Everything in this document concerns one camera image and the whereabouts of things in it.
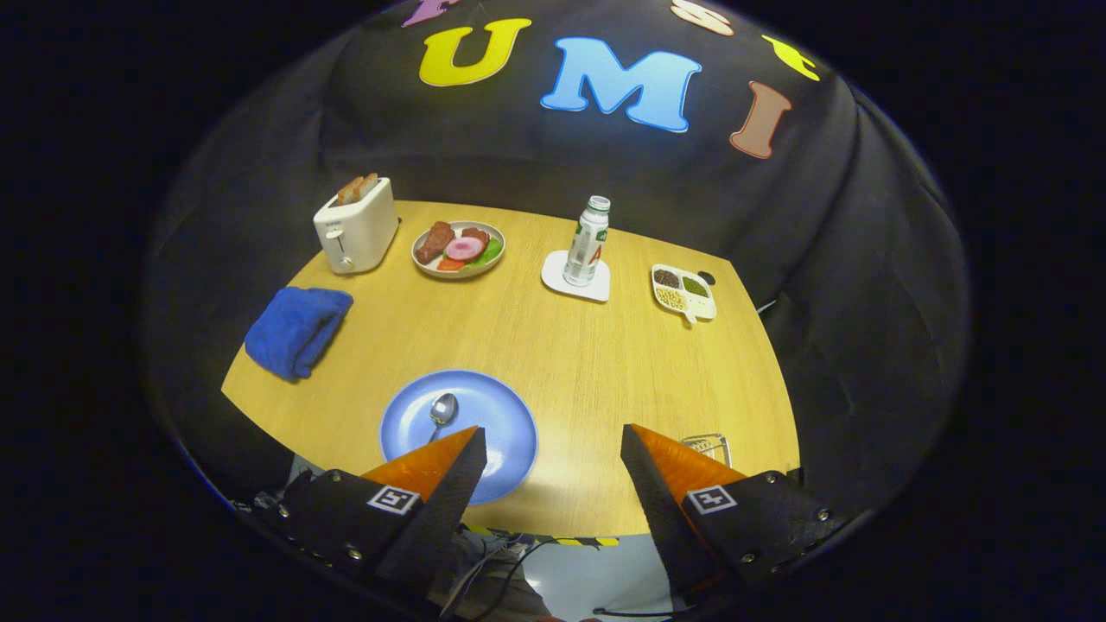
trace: meat slice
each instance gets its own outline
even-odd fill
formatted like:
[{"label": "meat slice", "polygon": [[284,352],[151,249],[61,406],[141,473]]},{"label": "meat slice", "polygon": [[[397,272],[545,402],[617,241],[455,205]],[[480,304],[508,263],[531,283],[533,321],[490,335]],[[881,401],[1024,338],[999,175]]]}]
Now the meat slice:
[{"label": "meat slice", "polygon": [[481,231],[476,227],[469,227],[468,229],[461,230],[461,237],[480,239],[483,241],[486,247],[488,246],[488,241],[491,240],[491,236],[488,235],[488,231]]},{"label": "meat slice", "polygon": [[426,266],[435,257],[440,256],[441,251],[446,250],[446,246],[453,241],[455,237],[456,234],[453,234],[453,228],[449,226],[449,222],[438,220],[430,227],[430,235],[426,237],[422,246],[415,249],[415,259],[422,266]]}]

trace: floor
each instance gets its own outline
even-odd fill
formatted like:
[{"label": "floor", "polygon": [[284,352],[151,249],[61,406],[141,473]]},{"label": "floor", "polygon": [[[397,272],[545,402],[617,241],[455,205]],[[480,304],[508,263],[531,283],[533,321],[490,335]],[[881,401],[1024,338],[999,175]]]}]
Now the floor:
[{"label": "floor", "polygon": [[[665,568],[649,535],[623,537],[617,547],[597,550],[546,545],[526,558],[522,568],[545,607],[562,620],[626,620],[592,613],[599,607],[628,613],[667,612],[674,608]],[[668,618],[635,620],[659,622]]]}]

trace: colorful letter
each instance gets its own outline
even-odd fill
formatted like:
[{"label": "colorful letter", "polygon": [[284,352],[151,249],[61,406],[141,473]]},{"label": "colorful letter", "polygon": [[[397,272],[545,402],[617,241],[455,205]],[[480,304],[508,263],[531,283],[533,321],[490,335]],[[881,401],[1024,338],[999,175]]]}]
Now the colorful letter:
[{"label": "colorful letter", "polygon": [[431,34],[424,41],[426,54],[422,56],[422,65],[418,69],[418,76],[431,86],[457,86],[486,80],[503,69],[507,60],[511,58],[511,50],[514,48],[514,39],[519,31],[531,23],[533,22],[528,19],[499,20],[489,23],[484,30],[491,33],[491,40],[488,41],[483,58],[477,64],[460,68],[453,66],[453,55],[461,39],[472,32],[472,29],[466,25]]},{"label": "colorful letter", "polygon": [[786,43],[784,43],[782,41],[776,41],[775,39],[772,39],[771,37],[768,37],[766,34],[761,34],[761,37],[763,37],[765,41],[768,41],[769,43],[772,44],[772,51],[775,52],[775,55],[781,61],[783,61],[787,66],[790,66],[791,69],[797,71],[799,73],[801,73],[803,75],[805,75],[806,77],[810,77],[811,80],[813,80],[815,82],[822,80],[821,77],[818,77],[818,75],[816,73],[814,73],[813,71],[806,69],[803,65],[803,63],[806,63],[806,64],[808,64],[811,66],[815,66],[815,64],[812,63],[810,60],[804,59],[803,54],[801,54],[799,52],[799,50],[795,50],[794,48],[792,48],[791,45],[787,45]]},{"label": "colorful letter", "polygon": [[772,157],[772,134],[783,113],[791,110],[791,102],[755,80],[749,83],[749,89],[753,92],[753,105],[741,129],[730,134],[730,144],[753,157],[768,159]]},{"label": "colorful letter", "polygon": [[418,23],[445,13],[446,10],[441,8],[442,4],[456,4],[460,0],[419,0],[418,9],[415,9],[415,14],[405,21],[399,28],[407,28],[413,23]]},{"label": "colorful letter", "polygon": [[541,104],[557,111],[580,112],[587,107],[581,92],[584,80],[592,87],[603,114],[611,114],[638,90],[637,103],[626,108],[626,116],[645,125],[669,132],[687,132],[684,96],[691,75],[702,65],[671,52],[651,52],[629,69],[623,69],[605,41],[587,37],[566,37],[556,41],[564,50],[561,73],[553,92]]},{"label": "colorful letter", "polygon": [[733,37],[733,29],[729,27],[730,20],[706,7],[700,7],[687,0],[672,0],[671,9],[681,19],[699,24],[723,37]]}]

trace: black fabric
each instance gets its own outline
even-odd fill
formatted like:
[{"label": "black fabric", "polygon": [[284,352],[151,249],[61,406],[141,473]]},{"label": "black fabric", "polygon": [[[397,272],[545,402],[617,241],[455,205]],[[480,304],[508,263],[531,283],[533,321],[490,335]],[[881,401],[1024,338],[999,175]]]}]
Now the black fabric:
[{"label": "black fabric", "polygon": [[[720,37],[670,2],[488,0],[403,29],[404,2],[366,19],[258,90],[189,160],[166,199],[146,288],[153,391],[185,444],[243,488],[283,481],[290,453],[220,385],[272,294],[319,251],[311,216],[367,168],[397,199],[575,218],[608,196],[612,226],[729,258],[764,313],[799,429],[806,483],[856,514],[889,499],[940,429],[968,342],[967,268],[932,176],[878,108],[813,52],[818,82],[784,65],[766,31]],[[529,18],[494,76],[457,87],[418,77],[426,37]],[[561,37],[606,41],[624,65],[662,50],[699,61],[690,127],[632,122],[624,103],[542,107]],[[749,82],[783,93],[769,159],[728,142]]]},{"label": "black fabric", "polygon": [[762,319],[805,481],[856,515],[889,501],[946,422],[968,355],[961,242],[909,144],[863,94],[831,218]]}]

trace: toaster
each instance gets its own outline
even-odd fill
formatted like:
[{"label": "toaster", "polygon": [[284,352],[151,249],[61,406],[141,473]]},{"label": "toaster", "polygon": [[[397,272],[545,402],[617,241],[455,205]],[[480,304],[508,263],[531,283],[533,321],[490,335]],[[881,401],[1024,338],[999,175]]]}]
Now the toaster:
[{"label": "toaster", "polygon": [[392,197],[392,180],[378,177],[365,198],[334,205],[334,195],[315,212],[315,232],[331,270],[338,274],[376,268],[396,237],[399,218]]}]

